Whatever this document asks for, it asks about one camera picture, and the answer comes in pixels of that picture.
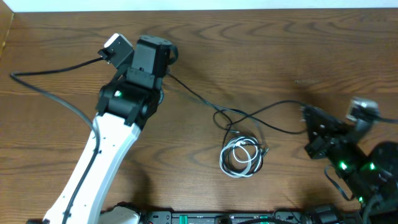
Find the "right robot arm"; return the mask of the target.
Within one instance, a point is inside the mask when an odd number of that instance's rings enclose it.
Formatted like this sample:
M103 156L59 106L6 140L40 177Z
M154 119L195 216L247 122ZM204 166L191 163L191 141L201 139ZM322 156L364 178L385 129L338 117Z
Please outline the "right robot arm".
M349 125L314 106L303 107L311 159L328 159L361 204L361 223L397 223L397 143L379 143L369 155L359 140L382 118L375 108L351 106Z

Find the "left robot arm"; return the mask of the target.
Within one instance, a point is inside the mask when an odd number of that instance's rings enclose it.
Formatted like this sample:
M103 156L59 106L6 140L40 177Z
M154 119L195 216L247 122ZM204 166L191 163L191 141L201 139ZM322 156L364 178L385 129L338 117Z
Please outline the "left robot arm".
M116 73L99 91L94 130L43 223L98 223L119 166L162 102L162 81L178 58L173 43L153 35L132 45L115 33L98 53Z

